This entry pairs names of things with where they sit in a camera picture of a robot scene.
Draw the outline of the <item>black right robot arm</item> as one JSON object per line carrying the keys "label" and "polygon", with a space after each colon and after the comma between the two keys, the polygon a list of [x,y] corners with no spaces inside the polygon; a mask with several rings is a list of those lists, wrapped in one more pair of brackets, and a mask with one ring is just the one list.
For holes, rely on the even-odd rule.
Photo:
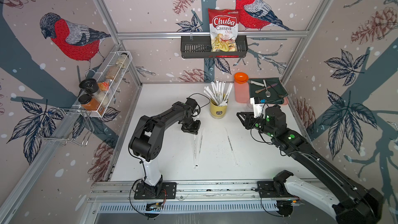
{"label": "black right robot arm", "polygon": [[284,170],[273,178],[277,195],[301,198],[339,224],[377,224],[381,220],[382,194],[375,188],[364,188],[320,156],[305,137],[288,128],[286,114],[279,105],[266,108],[258,117],[251,112],[236,116],[245,129],[270,137],[269,144],[306,167],[326,186],[323,190]]}

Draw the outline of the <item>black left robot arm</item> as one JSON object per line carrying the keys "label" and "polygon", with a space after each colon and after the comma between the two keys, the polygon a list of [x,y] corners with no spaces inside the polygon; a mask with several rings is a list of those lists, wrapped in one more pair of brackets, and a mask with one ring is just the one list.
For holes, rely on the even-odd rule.
{"label": "black left robot arm", "polygon": [[159,169],[159,155],[165,131],[173,124],[181,124],[184,133],[197,135],[201,122],[194,120],[200,113],[195,99],[176,102],[159,115],[142,116],[129,142],[129,153],[139,159],[144,169],[144,178],[133,187],[135,200],[175,199],[176,183],[164,183]]}

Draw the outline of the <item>straw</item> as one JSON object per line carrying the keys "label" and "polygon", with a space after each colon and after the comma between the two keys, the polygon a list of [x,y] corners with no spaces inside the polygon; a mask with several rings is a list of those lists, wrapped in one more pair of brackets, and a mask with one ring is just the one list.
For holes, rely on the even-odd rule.
{"label": "straw", "polygon": [[196,167],[199,167],[199,161],[200,161],[200,155],[201,155],[201,149],[202,149],[202,143],[203,143],[203,134],[204,134],[204,129],[202,130],[201,136],[200,136],[199,152],[197,154]]}
{"label": "straw", "polygon": [[233,159],[234,159],[235,166],[238,166],[238,163],[237,163],[237,160],[236,160],[236,156],[235,156],[235,153],[234,153],[234,149],[233,149],[233,146],[232,146],[232,142],[231,142],[231,139],[230,139],[230,136],[229,136],[227,128],[225,128],[225,130],[226,130],[227,139],[228,139],[228,143],[229,143],[229,146],[230,146],[230,149],[231,149],[231,153],[232,153],[232,156],[233,156]]}
{"label": "straw", "polygon": [[194,135],[194,168],[197,167],[197,135]]}

